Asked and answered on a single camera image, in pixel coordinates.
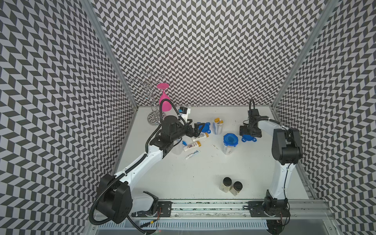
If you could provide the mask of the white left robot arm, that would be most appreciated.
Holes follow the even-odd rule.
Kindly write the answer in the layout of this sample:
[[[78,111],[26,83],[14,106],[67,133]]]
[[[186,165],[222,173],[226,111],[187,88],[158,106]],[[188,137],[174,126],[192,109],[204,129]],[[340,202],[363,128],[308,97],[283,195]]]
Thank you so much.
[[[106,174],[100,180],[97,197],[89,210],[89,221],[93,225],[109,221],[119,224],[136,212],[155,214],[157,196],[147,191],[132,194],[133,189],[173,149],[176,140],[184,136],[198,137],[204,127],[204,123],[192,124],[191,119],[166,116],[147,139],[144,153],[123,170]]]

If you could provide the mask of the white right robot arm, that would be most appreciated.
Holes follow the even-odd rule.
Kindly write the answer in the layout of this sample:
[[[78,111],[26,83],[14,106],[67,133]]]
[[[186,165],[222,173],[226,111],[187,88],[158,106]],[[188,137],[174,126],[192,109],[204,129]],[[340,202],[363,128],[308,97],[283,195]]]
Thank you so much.
[[[240,126],[240,136],[243,142],[255,142],[265,132],[272,137],[271,152],[275,160],[272,183],[266,191],[264,202],[257,209],[269,217],[276,215],[288,216],[289,203],[287,187],[293,170],[303,157],[300,131],[288,128],[278,121],[261,116],[257,108],[248,111],[248,123]]]

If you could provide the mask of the white tube gold cap back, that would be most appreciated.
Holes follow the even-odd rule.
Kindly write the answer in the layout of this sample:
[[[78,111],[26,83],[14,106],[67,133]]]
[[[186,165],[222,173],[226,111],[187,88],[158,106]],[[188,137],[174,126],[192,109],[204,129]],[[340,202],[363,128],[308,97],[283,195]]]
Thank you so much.
[[[196,142],[196,141],[200,141],[200,140],[203,140],[205,138],[208,138],[208,137],[209,137],[208,133],[202,132],[202,133],[200,133],[200,135],[198,137],[192,137],[192,141]]]

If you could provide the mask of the small toothpaste tube front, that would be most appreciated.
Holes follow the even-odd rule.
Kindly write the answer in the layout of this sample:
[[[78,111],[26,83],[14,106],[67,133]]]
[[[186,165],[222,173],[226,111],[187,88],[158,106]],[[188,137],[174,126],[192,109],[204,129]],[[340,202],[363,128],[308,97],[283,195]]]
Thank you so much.
[[[197,154],[199,154],[199,153],[200,153],[200,151],[197,150],[197,151],[195,151],[195,152],[189,154],[185,159],[188,160],[188,159],[192,158],[193,156],[195,156],[195,155],[197,155]]]

